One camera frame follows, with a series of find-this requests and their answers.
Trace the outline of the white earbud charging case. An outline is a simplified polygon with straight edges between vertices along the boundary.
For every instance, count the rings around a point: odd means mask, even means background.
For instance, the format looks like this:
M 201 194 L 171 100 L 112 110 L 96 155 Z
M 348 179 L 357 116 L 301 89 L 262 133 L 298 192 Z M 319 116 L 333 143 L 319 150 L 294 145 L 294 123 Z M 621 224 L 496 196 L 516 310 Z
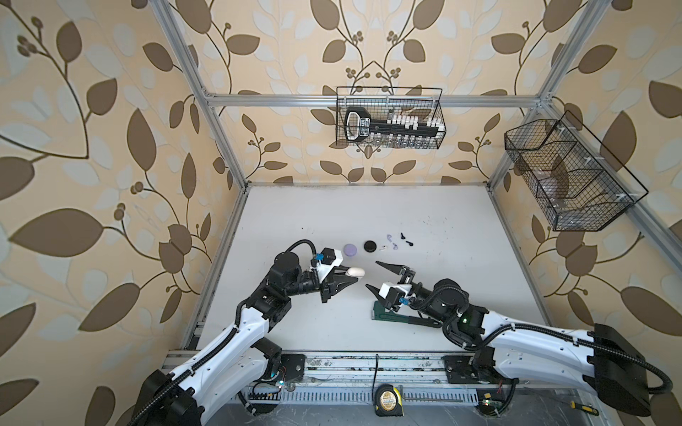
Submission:
M 346 270 L 345 275 L 360 279 L 365 276 L 365 270 L 360 267 L 350 267 Z

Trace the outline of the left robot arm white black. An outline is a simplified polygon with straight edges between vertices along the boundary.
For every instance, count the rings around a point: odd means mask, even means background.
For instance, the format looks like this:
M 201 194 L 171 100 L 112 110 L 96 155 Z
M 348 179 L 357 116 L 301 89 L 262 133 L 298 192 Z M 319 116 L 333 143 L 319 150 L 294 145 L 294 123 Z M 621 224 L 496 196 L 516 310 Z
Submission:
M 156 370 L 143 383 L 131 425 L 204 425 L 243 389 L 271 382 L 282 373 L 280 346 L 268 334 L 291 310 L 291 298 L 317 294 L 328 302 L 365 274 L 343 264 L 343 253 L 312 250 L 303 269 L 293 248 L 278 254 L 262 282 L 236 308 L 233 325 L 172 372 Z

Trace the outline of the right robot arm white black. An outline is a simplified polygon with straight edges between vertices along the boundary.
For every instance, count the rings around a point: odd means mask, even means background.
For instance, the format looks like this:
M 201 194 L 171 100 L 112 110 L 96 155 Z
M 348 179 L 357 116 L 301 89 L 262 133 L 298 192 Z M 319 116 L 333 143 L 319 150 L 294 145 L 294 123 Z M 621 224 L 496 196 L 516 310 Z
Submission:
M 650 399 L 669 394 L 673 381 L 646 361 L 619 332 L 606 324 L 591 330 L 551 328 L 519 321 L 469 301 L 450 279 L 432 289 L 415 282 L 407 266 L 383 263 L 398 283 L 367 288 L 385 309 L 406 306 L 422 319 L 434 320 L 456 347 L 491 356 L 493 370 L 506 379 L 565 384 L 597 395 L 601 402 L 628 415 L 651 415 Z

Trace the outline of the purple round charging case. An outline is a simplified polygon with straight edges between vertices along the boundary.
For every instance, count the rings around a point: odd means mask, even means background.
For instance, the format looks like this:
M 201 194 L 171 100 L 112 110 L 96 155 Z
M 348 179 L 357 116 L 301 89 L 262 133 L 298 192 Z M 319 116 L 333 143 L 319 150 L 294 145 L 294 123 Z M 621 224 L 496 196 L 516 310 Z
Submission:
M 354 244 L 348 243 L 343 248 L 346 257 L 355 257 L 358 253 L 357 247 Z

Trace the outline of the black round charging case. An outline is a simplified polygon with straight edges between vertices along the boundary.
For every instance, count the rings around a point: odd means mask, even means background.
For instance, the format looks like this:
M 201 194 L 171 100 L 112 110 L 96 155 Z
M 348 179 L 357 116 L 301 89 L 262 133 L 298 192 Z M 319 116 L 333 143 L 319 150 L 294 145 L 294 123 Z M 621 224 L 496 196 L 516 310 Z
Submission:
M 373 253 L 377 250 L 378 245 L 374 241 L 365 241 L 363 248 L 368 253 Z

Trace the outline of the green black pipe wrench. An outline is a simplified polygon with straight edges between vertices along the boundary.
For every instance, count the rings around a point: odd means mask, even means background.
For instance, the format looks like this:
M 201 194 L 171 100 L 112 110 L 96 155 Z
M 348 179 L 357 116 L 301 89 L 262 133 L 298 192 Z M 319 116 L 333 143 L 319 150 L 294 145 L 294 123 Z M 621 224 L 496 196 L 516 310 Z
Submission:
M 419 316 L 414 317 L 408 315 L 401 315 L 396 312 L 385 309 L 385 307 L 383 307 L 383 305 L 381 305 L 381 303 L 379 303 L 378 301 L 376 301 L 373 305 L 371 319 L 373 319 L 373 321 L 403 323 L 428 328 L 442 327 L 440 321 L 437 321 L 436 319 L 422 318 Z

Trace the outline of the purple earbud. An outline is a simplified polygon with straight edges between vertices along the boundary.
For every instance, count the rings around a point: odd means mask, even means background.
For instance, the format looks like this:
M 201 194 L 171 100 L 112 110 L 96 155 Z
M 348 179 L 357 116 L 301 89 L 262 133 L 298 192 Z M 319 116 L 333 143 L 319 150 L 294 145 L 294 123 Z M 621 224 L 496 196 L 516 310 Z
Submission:
M 391 234 L 387 234 L 386 236 L 387 241 L 389 241 L 393 247 L 393 250 L 399 250 L 398 244 L 394 241 L 394 238 L 392 237 Z

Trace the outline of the yellow black tape measure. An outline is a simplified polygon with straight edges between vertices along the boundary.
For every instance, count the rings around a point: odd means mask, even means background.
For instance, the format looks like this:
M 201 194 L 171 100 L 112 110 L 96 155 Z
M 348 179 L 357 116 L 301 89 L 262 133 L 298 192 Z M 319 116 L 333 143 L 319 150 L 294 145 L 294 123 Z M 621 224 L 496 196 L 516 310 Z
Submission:
M 379 417 L 402 417 L 404 415 L 401 391 L 385 383 L 374 391 L 375 414 Z

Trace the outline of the black socket set holder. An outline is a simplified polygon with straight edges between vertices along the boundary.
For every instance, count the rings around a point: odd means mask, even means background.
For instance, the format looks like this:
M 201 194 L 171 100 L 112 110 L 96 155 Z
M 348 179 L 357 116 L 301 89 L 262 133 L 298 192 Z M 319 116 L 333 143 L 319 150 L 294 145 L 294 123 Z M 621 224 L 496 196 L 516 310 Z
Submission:
M 346 110 L 342 120 L 346 140 L 360 142 L 370 138 L 388 141 L 406 138 L 407 140 L 438 140 L 444 137 L 446 126 L 439 118 L 421 120 L 418 116 L 395 115 L 387 113 L 386 119 L 374 118 L 366 108 L 352 106 Z

